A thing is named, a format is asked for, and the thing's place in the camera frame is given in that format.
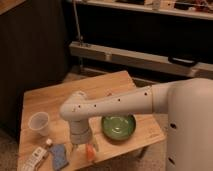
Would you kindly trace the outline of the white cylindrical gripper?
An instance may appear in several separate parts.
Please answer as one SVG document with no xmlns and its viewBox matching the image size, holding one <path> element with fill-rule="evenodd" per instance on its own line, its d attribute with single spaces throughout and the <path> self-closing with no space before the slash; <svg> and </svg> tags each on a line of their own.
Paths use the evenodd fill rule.
<svg viewBox="0 0 213 171">
<path fill-rule="evenodd" d="M 85 144 L 91 139 L 91 128 L 88 120 L 71 121 L 69 123 L 70 139 L 72 144 L 70 154 L 74 153 L 80 144 Z"/>
</svg>

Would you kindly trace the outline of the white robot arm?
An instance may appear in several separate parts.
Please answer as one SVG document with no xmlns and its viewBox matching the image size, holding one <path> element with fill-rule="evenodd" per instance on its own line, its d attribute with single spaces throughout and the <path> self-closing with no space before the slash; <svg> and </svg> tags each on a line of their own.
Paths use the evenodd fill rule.
<svg viewBox="0 0 213 171">
<path fill-rule="evenodd" d="M 74 145 L 92 138 L 89 119 L 98 116 L 166 114 L 166 171 L 213 171 L 213 80 L 192 78 L 89 99 L 77 91 L 60 107 Z"/>
</svg>

